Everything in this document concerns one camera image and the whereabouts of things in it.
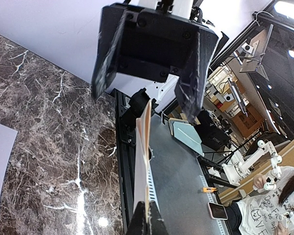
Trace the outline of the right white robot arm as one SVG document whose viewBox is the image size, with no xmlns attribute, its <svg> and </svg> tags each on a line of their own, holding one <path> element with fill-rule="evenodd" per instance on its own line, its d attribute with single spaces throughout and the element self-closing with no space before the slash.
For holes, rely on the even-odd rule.
<svg viewBox="0 0 294 235">
<path fill-rule="evenodd" d="M 97 99 L 117 74 L 150 81 L 131 85 L 157 106 L 175 97 L 188 121 L 199 114 L 219 36 L 202 23 L 191 0 L 116 2 L 101 10 L 97 58 L 91 80 Z"/>
</svg>

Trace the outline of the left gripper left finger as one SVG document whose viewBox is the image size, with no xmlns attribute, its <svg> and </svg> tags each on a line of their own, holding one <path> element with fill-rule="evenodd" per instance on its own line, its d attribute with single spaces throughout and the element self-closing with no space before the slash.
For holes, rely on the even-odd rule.
<svg viewBox="0 0 294 235">
<path fill-rule="evenodd" d="M 145 213 L 145 203 L 138 202 L 130 224 L 127 227 L 127 235 L 148 235 L 148 224 Z"/>
</svg>

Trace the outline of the small white robot arm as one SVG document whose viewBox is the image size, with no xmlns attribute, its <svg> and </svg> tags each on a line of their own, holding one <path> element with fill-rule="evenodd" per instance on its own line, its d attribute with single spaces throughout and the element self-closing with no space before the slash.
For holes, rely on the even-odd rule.
<svg viewBox="0 0 294 235">
<path fill-rule="evenodd" d="M 279 163 L 282 157 L 276 152 L 272 142 L 258 141 L 258 149 L 247 160 L 240 160 L 233 164 L 216 164 L 206 159 L 202 151 L 201 141 L 192 138 L 152 138 L 151 171 L 161 189 L 166 189 L 169 182 L 173 182 L 173 191 L 170 195 L 182 195 L 179 203 L 191 205 L 198 209 L 194 218 L 199 224 L 198 234 L 202 235 L 208 227 L 206 221 L 213 228 L 218 229 L 218 234 L 231 233 L 224 225 L 228 219 L 219 197 L 213 192 L 214 185 L 237 188 L 240 181 L 251 174 L 250 168 L 262 156 L 271 157 L 272 175 L 266 179 L 262 188 L 254 187 L 262 193 L 276 189 L 276 182 L 281 178 Z"/>
</svg>

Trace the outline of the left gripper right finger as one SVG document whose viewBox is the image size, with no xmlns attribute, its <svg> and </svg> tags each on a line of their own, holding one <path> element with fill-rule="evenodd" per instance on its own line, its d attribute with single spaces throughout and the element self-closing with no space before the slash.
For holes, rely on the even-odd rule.
<svg viewBox="0 0 294 235">
<path fill-rule="evenodd" d="M 168 235 L 164 220 L 155 201 L 149 202 L 147 235 Z"/>
</svg>

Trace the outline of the white letter paper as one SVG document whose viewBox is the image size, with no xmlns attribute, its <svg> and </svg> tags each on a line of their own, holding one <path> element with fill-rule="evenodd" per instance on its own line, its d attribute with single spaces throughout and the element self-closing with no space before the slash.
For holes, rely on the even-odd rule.
<svg viewBox="0 0 294 235">
<path fill-rule="evenodd" d="M 142 115 L 136 119 L 134 210 L 139 202 L 146 202 L 149 197 L 149 138 L 151 122 L 151 100 L 147 102 Z"/>
</svg>

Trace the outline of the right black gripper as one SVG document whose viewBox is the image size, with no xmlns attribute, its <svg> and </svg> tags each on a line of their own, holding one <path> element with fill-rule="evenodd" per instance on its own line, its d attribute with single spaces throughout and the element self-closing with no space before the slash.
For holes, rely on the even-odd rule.
<svg viewBox="0 0 294 235">
<path fill-rule="evenodd" d="M 200 113 L 216 33 L 157 10 L 115 3 L 103 7 L 92 96 L 99 97 L 117 73 L 165 82 L 179 77 L 174 93 L 188 122 Z"/>
</svg>

